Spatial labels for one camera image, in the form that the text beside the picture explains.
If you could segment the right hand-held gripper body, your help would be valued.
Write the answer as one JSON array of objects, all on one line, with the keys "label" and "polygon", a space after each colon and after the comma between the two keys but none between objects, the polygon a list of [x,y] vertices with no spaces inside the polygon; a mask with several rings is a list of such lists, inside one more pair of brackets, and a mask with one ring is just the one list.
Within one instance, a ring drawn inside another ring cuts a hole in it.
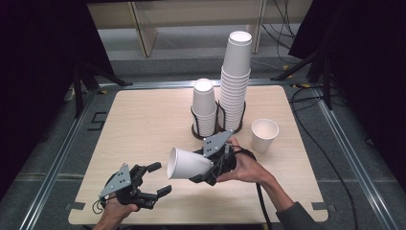
[{"label": "right hand-held gripper body", "polygon": [[232,131],[223,131],[204,139],[204,156],[212,161],[212,167],[206,173],[212,173],[216,179],[237,164],[233,148],[227,143],[233,134]]}]

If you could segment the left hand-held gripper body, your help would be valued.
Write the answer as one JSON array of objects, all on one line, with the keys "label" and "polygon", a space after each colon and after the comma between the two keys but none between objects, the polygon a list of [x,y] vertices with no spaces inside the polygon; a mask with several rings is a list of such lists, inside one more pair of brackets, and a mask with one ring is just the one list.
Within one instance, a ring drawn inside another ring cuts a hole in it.
[{"label": "left hand-held gripper body", "polygon": [[105,206],[111,195],[122,205],[135,204],[139,187],[137,183],[138,170],[140,170],[138,165],[130,169],[126,163],[123,163],[120,169],[110,176],[101,190],[99,194],[101,205]]}]

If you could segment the black wire cup holder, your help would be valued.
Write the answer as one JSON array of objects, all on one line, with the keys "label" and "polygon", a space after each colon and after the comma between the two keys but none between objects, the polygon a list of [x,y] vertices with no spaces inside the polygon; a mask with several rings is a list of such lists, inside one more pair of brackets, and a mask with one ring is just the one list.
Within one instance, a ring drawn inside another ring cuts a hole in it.
[{"label": "black wire cup holder", "polygon": [[246,103],[243,103],[242,111],[238,114],[235,119],[235,126],[231,125],[231,113],[227,112],[225,107],[221,105],[221,101],[215,103],[216,110],[214,115],[209,115],[206,118],[197,115],[193,108],[190,108],[192,114],[192,135],[203,140],[206,137],[215,135],[222,131],[232,131],[233,133],[238,133],[242,130],[243,118],[246,111]]}]

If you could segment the white paper cup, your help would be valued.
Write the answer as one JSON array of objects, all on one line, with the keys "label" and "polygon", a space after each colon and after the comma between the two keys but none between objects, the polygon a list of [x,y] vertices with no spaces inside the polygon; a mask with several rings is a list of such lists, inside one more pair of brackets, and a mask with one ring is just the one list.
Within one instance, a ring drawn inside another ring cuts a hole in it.
[{"label": "white paper cup", "polygon": [[212,161],[203,155],[172,148],[167,166],[168,179],[189,179],[206,173],[212,167]]},{"label": "white paper cup", "polygon": [[279,135],[279,126],[269,119],[258,119],[251,125],[251,146],[256,152],[268,151],[274,139]]}]

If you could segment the short stack of white cups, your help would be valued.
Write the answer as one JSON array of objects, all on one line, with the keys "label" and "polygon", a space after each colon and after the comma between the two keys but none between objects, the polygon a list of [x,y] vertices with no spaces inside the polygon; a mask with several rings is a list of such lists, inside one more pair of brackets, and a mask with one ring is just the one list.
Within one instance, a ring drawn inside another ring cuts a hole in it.
[{"label": "short stack of white cups", "polygon": [[199,79],[193,87],[192,106],[193,130],[200,137],[214,134],[216,127],[217,103],[214,86],[208,79]]}]

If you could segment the tall stack of white cups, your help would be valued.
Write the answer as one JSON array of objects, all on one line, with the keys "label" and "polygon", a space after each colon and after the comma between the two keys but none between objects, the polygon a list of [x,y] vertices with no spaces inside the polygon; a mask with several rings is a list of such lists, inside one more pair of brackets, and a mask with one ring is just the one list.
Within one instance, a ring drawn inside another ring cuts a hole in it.
[{"label": "tall stack of white cups", "polygon": [[252,36],[244,31],[229,34],[221,67],[219,125],[238,130],[245,109],[245,94],[251,74]]}]

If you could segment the person's left hand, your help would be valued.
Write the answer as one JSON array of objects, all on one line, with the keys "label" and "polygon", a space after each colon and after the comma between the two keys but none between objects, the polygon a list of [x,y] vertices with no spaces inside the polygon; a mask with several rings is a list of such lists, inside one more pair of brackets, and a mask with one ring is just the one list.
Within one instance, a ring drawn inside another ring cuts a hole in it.
[{"label": "person's left hand", "polygon": [[138,210],[137,205],[122,205],[116,197],[112,196],[107,200],[101,218],[93,230],[116,230],[124,219]]}]

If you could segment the person's right hand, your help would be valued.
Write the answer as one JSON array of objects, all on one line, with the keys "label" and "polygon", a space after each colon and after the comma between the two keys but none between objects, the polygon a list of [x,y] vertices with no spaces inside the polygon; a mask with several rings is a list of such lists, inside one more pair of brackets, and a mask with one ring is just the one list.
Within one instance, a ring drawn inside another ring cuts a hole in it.
[{"label": "person's right hand", "polygon": [[259,183],[261,186],[268,186],[274,182],[273,175],[247,153],[235,136],[232,136],[227,143],[232,145],[237,164],[230,172],[220,175],[216,180],[217,182],[239,180]]}]

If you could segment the black metal stand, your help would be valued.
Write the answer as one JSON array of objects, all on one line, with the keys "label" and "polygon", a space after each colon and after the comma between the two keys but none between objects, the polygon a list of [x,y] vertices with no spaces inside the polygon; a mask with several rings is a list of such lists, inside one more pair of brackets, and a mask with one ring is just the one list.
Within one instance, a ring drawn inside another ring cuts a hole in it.
[{"label": "black metal stand", "polygon": [[330,97],[330,62],[327,52],[321,48],[317,49],[293,67],[284,71],[281,75],[271,78],[271,81],[284,81],[289,76],[305,68],[307,65],[310,65],[306,77],[307,81],[310,83],[316,83],[319,80],[322,80],[324,103],[328,109],[332,109]]},{"label": "black metal stand", "polygon": [[95,65],[78,60],[75,63],[73,69],[73,85],[75,93],[75,102],[76,102],[76,115],[78,118],[79,115],[84,110],[83,98],[82,98],[82,87],[85,86],[87,90],[94,91],[100,88],[100,85],[96,81],[95,77],[101,76],[109,81],[117,83],[119,86],[129,86],[132,85],[132,82],[127,82],[121,80],[115,76],[114,73],[109,73],[101,68],[96,67]]}]

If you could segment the light wooden furniture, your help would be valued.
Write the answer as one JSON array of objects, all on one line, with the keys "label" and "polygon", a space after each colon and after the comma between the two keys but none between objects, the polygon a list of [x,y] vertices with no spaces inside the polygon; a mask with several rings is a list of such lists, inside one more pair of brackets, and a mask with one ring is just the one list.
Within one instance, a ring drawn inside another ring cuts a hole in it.
[{"label": "light wooden furniture", "polygon": [[162,27],[244,25],[259,48],[266,0],[88,0],[99,29],[134,29],[144,57],[152,53]]}]

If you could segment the dark curtain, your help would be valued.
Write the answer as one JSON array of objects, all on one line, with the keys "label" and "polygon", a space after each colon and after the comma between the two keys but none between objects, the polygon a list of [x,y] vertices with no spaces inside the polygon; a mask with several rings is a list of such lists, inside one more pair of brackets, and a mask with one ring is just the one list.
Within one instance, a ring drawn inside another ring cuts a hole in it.
[{"label": "dark curtain", "polygon": [[331,72],[406,192],[406,0],[312,0],[289,54],[328,45]]},{"label": "dark curtain", "polygon": [[0,0],[0,199],[55,118],[81,63],[114,71],[89,0]]}]

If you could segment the metal floor rail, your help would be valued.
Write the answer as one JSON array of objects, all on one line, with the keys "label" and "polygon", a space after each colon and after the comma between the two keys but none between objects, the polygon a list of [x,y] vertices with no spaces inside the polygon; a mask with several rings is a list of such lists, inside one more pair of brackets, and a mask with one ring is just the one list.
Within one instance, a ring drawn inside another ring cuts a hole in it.
[{"label": "metal floor rail", "polygon": [[[176,80],[176,81],[152,81],[132,82],[127,86],[120,86],[117,83],[103,83],[100,90],[141,90],[141,89],[172,89],[172,88],[193,88],[197,80]],[[258,85],[293,85],[288,80],[249,79],[248,86]]]},{"label": "metal floor rail", "polygon": [[320,108],[383,230],[400,230],[384,197],[367,173],[334,112],[324,102],[320,102]]},{"label": "metal floor rail", "polygon": [[71,124],[69,131],[56,154],[56,158],[52,166],[42,179],[39,191],[36,193],[34,200],[31,203],[29,210],[18,230],[34,229],[36,222],[50,196],[50,193],[55,186],[57,176],[59,175],[59,172],[62,169],[64,162],[66,161],[66,158],[70,152],[70,149],[72,148],[72,145],[79,133],[79,129],[81,128],[81,125],[84,121],[84,117],[88,110],[88,107],[90,103],[92,103],[95,95],[95,92],[89,92],[86,94],[83,109]]}]

